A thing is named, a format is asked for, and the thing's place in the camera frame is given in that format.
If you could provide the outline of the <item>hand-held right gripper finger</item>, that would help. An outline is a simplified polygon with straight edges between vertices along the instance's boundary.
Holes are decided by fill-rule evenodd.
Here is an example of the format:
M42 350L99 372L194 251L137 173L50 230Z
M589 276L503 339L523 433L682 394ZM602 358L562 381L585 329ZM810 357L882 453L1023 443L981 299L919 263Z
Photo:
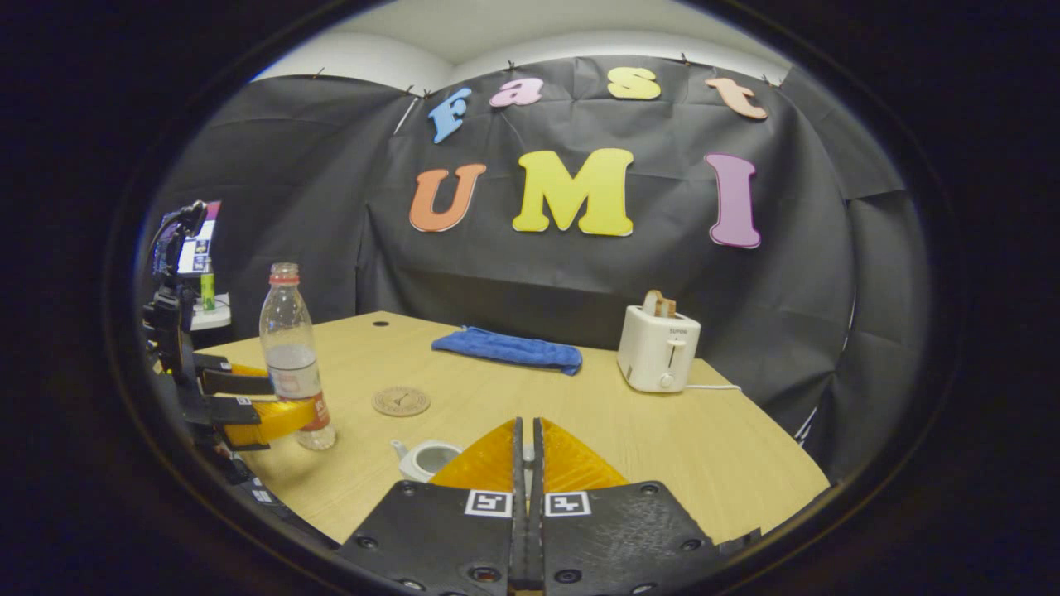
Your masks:
M544 595L662 595L762 539L716 541L665 483L629 483L556 423L533 422L532 588Z
M338 550L385 589L404 595L511 595L525 569L525 459L519 416L489 448L499 489L395 483Z

